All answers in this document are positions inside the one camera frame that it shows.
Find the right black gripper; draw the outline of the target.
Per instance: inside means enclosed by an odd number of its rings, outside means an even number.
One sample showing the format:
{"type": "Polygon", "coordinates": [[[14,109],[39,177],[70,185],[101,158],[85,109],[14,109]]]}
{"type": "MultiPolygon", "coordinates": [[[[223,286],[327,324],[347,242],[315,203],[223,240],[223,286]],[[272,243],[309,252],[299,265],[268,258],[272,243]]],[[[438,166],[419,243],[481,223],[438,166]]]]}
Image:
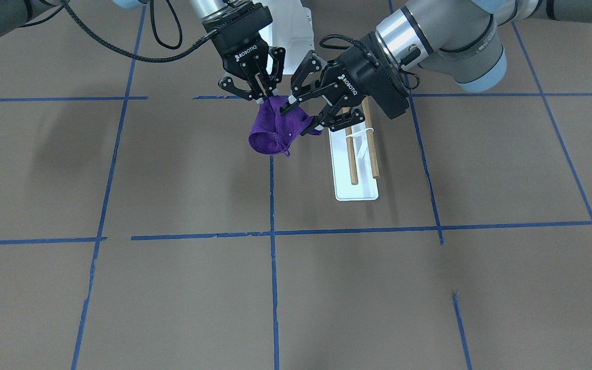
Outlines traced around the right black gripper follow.
{"type": "Polygon", "coordinates": [[[272,14],[263,3],[224,3],[220,10],[202,19],[206,31],[217,32],[212,42],[224,70],[248,84],[248,89],[242,89],[233,77],[221,77],[218,86],[223,91],[247,101],[262,102],[266,96],[275,96],[283,79],[286,49],[269,47],[260,35],[261,29],[272,22],[272,14]]]}

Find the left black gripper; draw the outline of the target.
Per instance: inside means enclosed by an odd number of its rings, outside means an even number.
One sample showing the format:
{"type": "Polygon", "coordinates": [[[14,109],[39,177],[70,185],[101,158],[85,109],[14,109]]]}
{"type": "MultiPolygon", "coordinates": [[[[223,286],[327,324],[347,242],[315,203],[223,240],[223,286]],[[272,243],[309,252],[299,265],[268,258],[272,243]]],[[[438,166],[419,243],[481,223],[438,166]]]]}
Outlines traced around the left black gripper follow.
{"type": "Polygon", "coordinates": [[[332,106],[324,107],[303,129],[301,136],[328,128],[343,131],[365,120],[364,98],[372,98],[389,119],[403,115],[410,107],[409,91],[397,67],[387,58],[375,33],[356,40],[341,34],[322,38],[324,49],[342,54],[327,62],[315,51],[308,51],[291,78],[291,94],[280,107],[280,115],[301,103],[325,96],[332,106]],[[320,73],[317,80],[305,84],[309,75],[320,73]]]}

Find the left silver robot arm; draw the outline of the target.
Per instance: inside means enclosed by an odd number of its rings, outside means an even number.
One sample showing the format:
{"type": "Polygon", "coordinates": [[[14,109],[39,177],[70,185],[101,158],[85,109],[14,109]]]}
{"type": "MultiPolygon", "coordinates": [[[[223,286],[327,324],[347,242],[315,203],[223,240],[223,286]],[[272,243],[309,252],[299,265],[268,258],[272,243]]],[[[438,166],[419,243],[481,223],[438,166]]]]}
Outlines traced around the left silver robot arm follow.
{"type": "Polygon", "coordinates": [[[280,114],[323,98],[326,105],[301,135],[359,124],[366,98],[395,119],[409,109],[414,86],[407,77],[416,66],[453,77],[464,91],[487,91],[507,71],[498,28],[528,18],[592,24],[592,1],[408,1],[363,38],[338,45],[335,59],[324,62],[309,51],[280,114]]]}

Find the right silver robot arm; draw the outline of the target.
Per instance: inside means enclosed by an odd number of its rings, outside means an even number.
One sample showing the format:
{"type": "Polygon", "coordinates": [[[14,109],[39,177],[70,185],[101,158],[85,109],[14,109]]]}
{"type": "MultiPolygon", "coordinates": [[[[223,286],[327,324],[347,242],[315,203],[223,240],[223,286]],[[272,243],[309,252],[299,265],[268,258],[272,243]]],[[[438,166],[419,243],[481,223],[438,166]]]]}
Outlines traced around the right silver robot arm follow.
{"type": "Polygon", "coordinates": [[[51,19],[65,11],[98,44],[145,63],[175,62],[211,42],[223,64],[224,75],[218,83],[223,91],[258,103],[275,96],[275,89],[283,80],[286,50],[270,46],[260,34],[272,24],[270,9],[252,1],[192,1],[190,4],[200,18],[205,35],[171,57],[145,57],[107,42],[75,14],[69,1],[0,1],[0,38],[16,29],[43,23],[44,13],[51,19]]]}

